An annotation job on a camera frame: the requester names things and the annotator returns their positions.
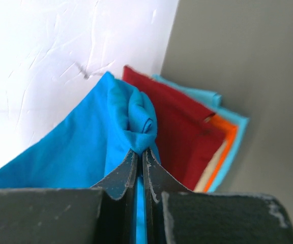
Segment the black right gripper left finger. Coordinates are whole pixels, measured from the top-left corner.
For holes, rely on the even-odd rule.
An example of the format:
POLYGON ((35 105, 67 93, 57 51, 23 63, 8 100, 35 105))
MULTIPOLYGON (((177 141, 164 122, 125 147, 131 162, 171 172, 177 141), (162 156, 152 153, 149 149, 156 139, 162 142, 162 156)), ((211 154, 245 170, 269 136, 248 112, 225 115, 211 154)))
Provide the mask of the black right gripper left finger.
POLYGON ((135 243, 138 156, 90 188, 0 189, 0 243, 135 243))

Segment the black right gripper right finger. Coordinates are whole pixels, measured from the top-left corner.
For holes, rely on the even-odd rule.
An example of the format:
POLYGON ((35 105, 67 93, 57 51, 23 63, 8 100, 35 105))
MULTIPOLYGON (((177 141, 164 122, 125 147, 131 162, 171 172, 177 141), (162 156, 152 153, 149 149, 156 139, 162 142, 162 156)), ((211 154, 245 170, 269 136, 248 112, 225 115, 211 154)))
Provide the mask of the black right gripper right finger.
POLYGON ((142 155, 148 243, 293 243, 293 225, 273 196, 195 193, 142 155))

